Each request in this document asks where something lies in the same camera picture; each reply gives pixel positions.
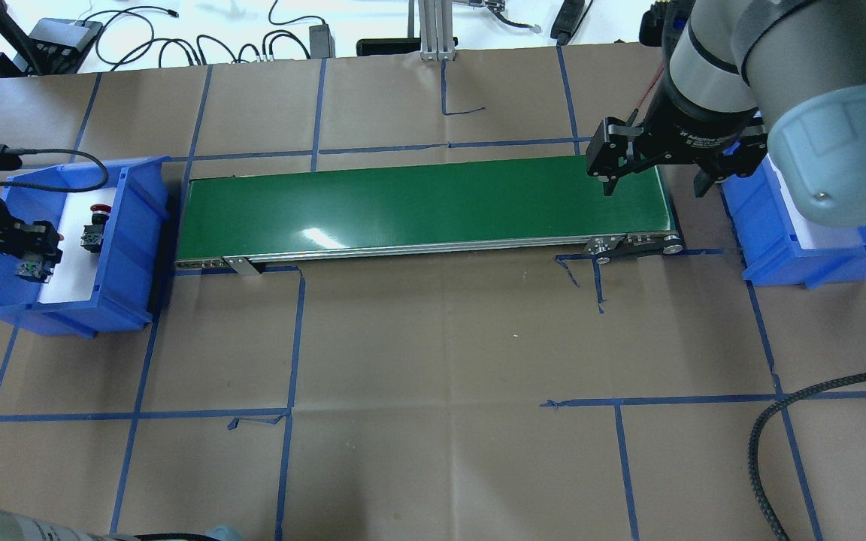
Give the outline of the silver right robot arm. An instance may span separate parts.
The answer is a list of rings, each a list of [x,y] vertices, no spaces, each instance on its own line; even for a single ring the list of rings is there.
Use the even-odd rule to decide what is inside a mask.
[[[605,195],[694,164],[702,196],[769,157],[805,219],[866,226],[866,1],[656,1],[639,40],[663,65],[643,119],[606,117],[587,148]]]

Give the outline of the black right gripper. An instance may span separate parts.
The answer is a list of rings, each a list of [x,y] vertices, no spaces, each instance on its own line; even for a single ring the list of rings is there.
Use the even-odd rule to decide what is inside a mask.
[[[755,172],[767,154],[768,133],[758,116],[740,126],[704,125],[663,107],[636,125],[605,117],[587,147],[586,174],[602,182],[609,198],[625,176],[659,165],[697,165],[693,192],[703,198],[717,182]]]

